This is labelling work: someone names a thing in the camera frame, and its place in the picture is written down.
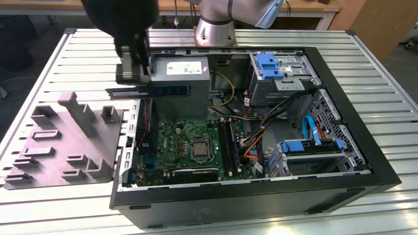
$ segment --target gray plastic part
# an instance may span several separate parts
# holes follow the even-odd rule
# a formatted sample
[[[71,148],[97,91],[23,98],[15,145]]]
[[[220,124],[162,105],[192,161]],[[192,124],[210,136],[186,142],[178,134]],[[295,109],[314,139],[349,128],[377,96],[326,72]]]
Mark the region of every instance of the gray plastic part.
[[[17,158],[13,166],[19,169],[39,167],[39,161],[32,157]]]
[[[59,104],[64,106],[73,118],[73,121],[81,128],[87,137],[96,136],[97,132],[92,126],[88,115],[84,114],[83,107],[77,103],[77,95],[75,92],[63,92],[59,98]]]
[[[11,185],[28,184],[32,181],[32,176],[25,173],[7,175],[4,181]]]
[[[83,113],[85,114],[87,118],[89,119],[91,122],[93,122],[96,120],[96,117],[93,115],[93,112],[89,108],[88,104],[80,104],[80,107],[83,109]]]
[[[120,117],[114,106],[103,106],[101,118],[106,124],[120,122]]]
[[[112,174],[112,169],[110,165],[107,165],[106,161],[101,160],[97,165],[92,159],[89,159],[87,163],[87,174],[89,174],[95,179],[107,177]]]
[[[52,140],[60,138],[60,132],[57,130],[49,130],[49,131],[37,131],[32,134],[32,139],[36,141],[41,140]]]
[[[55,154],[55,149],[52,147],[43,148],[25,148],[23,155],[25,157],[44,157],[52,156]]]
[[[55,129],[55,126],[49,118],[56,115],[57,113],[53,111],[49,105],[36,106],[31,118],[44,130],[51,130]]]
[[[85,155],[68,155],[65,161],[69,165],[85,166],[88,157]]]
[[[88,109],[84,105],[81,106],[83,114],[88,116]],[[49,120],[56,127],[55,130],[60,132],[60,138],[35,140],[31,137],[33,133],[44,131],[37,125],[33,126],[32,132],[28,135],[23,151],[19,154],[19,158],[24,158],[24,151],[29,149],[29,154],[33,149],[37,155],[32,157],[39,161],[37,167],[23,167],[15,166],[11,170],[11,175],[19,175],[25,173],[32,176],[29,184],[17,184],[5,182],[5,189],[21,189],[21,188],[40,188],[51,186],[64,186],[64,185],[79,185],[79,184],[95,184],[106,183],[112,179],[112,169],[115,164],[119,133],[122,126],[123,110],[116,110],[120,122],[118,123],[104,123],[101,118],[101,108],[99,110],[92,110],[93,114],[93,128],[97,132],[95,137],[88,138],[79,128],[71,114],[68,112],[56,112],[56,115],[49,117]],[[47,153],[48,149],[55,149],[55,154],[52,156],[40,156],[39,153]],[[104,177],[95,175],[92,177],[87,174],[88,159],[91,159],[97,166],[97,170],[91,168],[92,175],[101,174]],[[65,180],[61,177],[63,172],[75,171],[80,169],[84,172],[84,178],[73,178]]]
[[[80,169],[67,170],[61,172],[61,178],[67,181],[81,180],[85,178],[85,173]]]

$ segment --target aluminum table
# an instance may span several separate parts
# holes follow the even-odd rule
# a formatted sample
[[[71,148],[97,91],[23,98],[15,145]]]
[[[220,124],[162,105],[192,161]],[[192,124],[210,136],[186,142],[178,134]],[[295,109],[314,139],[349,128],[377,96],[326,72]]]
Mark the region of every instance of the aluminum table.
[[[418,107],[357,36],[345,31],[236,30],[240,46],[317,47],[363,118],[402,184],[333,213],[158,230],[162,234],[414,234],[418,232]],[[152,29],[151,46],[194,46],[191,30]],[[95,29],[67,31],[0,144],[0,185],[33,124],[36,104],[60,108],[61,91],[75,91],[91,109],[127,109],[108,101],[116,88],[114,40]],[[0,188],[3,234],[136,234],[142,231],[108,209],[112,182],[7,191]]]

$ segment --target wooden desk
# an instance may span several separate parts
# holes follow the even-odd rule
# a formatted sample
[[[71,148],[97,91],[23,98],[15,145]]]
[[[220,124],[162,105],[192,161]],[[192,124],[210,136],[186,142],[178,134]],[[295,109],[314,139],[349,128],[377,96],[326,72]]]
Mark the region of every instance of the wooden desk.
[[[317,30],[327,30],[341,7],[334,0],[329,5],[318,3],[317,0],[290,0],[291,17],[321,18]],[[175,14],[174,0],[159,0],[162,16]],[[190,5],[178,0],[179,15],[190,15]],[[286,17],[287,4],[283,4],[278,17]],[[0,15],[85,15],[80,0],[64,1],[32,1],[32,0],[0,0]]]

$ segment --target side panel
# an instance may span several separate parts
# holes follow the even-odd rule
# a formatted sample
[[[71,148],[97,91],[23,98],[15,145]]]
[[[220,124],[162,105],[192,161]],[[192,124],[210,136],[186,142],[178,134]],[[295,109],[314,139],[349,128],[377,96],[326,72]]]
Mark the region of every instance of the side panel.
[[[266,194],[235,198],[216,198],[196,201],[176,201],[150,205],[119,206],[116,209],[140,228],[264,219],[314,212],[315,208],[333,211],[367,194],[365,191],[329,189]]]

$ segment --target floor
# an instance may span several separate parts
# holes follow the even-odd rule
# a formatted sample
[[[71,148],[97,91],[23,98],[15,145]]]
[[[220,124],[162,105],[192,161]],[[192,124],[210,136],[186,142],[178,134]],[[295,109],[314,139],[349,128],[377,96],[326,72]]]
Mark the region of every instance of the floor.
[[[44,69],[44,65],[65,28],[92,27],[87,17],[59,16],[55,25],[49,25],[47,18],[43,16],[32,16],[31,21],[40,35],[39,38],[28,44],[29,52],[33,57],[33,65],[27,70],[15,73],[8,72],[0,67],[0,83],[9,78],[21,77],[1,84],[1,87],[11,93],[11,98],[8,101],[0,100],[0,140],[5,135],[21,104],[25,101],[36,78]],[[172,19],[167,19],[167,21],[168,23],[164,24],[162,23],[162,19],[159,19],[158,27],[171,28],[172,25],[170,22]],[[179,21],[180,28],[191,27],[191,17],[180,18]],[[418,78],[418,54],[406,51],[402,46],[398,46],[389,59],[383,62],[383,65],[414,101],[418,102],[418,82],[415,81],[415,78]]]

